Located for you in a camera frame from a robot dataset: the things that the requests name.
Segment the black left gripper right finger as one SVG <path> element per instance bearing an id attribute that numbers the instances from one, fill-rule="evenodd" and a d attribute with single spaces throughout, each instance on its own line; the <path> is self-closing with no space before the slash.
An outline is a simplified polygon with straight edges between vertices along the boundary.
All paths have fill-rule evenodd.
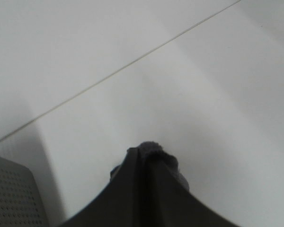
<path id="1" fill-rule="evenodd" d="M 145 165 L 155 223 L 163 227 L 284 227 L 284 177 L 212 157 L 193 163 L 186 191 L 161 160 Z"/>

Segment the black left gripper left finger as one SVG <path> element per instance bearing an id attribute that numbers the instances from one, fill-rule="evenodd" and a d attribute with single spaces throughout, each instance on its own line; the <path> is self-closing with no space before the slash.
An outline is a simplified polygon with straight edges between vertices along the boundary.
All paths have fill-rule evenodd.
<path id="1" fill-rule="evenodd" d="M 62 227 L 141 227 L 141 159 L 137 148 L 127 151 L 104 190 Z"/>

